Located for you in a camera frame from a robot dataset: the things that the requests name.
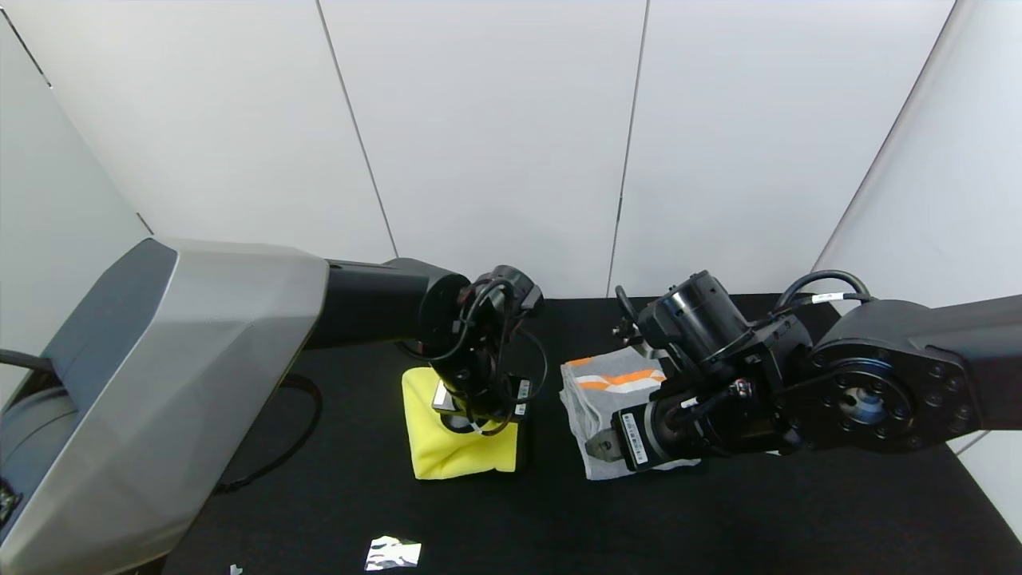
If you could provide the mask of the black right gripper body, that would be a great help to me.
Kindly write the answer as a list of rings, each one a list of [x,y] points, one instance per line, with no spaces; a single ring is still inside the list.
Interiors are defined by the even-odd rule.
[[[701,463],[693,414],[697,395],[650,396],[649,400],[617,411],[611,418],[620,452],[631,472],[667,472]]]

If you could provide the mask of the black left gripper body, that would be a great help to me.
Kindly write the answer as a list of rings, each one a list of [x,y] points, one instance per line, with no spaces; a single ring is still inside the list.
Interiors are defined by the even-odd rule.
[[[444,416],[462,418],[471,422],[522,421],[527,405],[533,400],[533,386],[529,379],[518,375],[504,375],[500,382],[474,391],[456,391],[444,379],[431,396],[431,408]]]

